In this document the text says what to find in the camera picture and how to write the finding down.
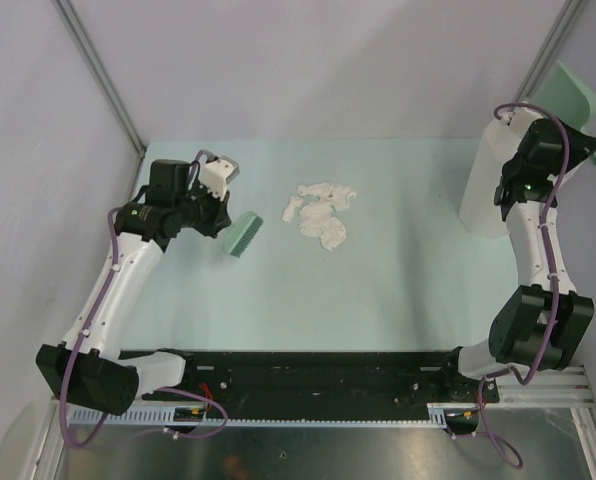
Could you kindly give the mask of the green hand brush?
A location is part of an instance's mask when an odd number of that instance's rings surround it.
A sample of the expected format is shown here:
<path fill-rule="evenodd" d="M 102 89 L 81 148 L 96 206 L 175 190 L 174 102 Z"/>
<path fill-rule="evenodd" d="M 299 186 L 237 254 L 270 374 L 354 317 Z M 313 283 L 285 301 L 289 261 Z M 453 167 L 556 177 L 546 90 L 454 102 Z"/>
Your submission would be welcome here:
<path fill-rule="evenodd" d="M 240 258 L 259 232 L 263 223 L 263 219 L 252 211 L 242 214 L 226 230 L 223 242 L 224 251 L 230 256 Z"/>

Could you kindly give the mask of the green plastic dustpan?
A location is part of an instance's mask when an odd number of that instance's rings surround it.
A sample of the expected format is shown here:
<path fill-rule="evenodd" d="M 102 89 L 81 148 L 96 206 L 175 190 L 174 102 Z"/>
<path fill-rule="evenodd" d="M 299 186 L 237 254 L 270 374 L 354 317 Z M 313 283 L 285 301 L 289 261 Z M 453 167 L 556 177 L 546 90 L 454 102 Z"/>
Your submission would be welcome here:
<path fill-rule="evenodd" d="M 596 116 L 596 93 L 561 61 L 555 63 L 530 99 L 584 134 Z"/>

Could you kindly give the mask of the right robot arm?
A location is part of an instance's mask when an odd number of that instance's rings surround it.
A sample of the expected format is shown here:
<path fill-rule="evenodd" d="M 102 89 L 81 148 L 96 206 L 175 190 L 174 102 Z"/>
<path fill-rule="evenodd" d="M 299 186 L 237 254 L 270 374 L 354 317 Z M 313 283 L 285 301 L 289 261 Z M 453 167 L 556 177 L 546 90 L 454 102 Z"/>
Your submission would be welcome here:
<path fill-rule="evenodd" d="M 560 120 L 504 115 L 484 129 L 459 216 L 468 230 L 507 236 L 518 286 L 482 342 L 460 349 L 439 388 L 462 401 L 475 379 L 514 373 L 523 384 L 537 372 L 570 365 L 595 313 L 578 293 L 560 249 L 556 191 L 596 153 L 596 137 Z"/>

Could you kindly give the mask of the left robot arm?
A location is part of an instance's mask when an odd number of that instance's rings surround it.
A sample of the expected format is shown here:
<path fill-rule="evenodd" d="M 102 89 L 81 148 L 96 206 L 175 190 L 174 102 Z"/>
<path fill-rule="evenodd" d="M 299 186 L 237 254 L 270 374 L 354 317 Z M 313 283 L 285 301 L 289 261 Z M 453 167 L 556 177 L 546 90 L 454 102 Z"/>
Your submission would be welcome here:
<path fill-rule="evenodd" d="M 198 374 L 172 350 L 124 360 L 120 343 L 135 303 L 170 242 L 187 228 L 215 238 L 231 224 L 229 183 L 237 163 L 204 151 L 204 161 L 156 160 L 149 181 L 109 218 L 111 246 L 73 326 L 55 346 L 44 344 L 36 364 L 62 405 L 122 415 L 134 400 L 163 387 L 192 397 Z"/>

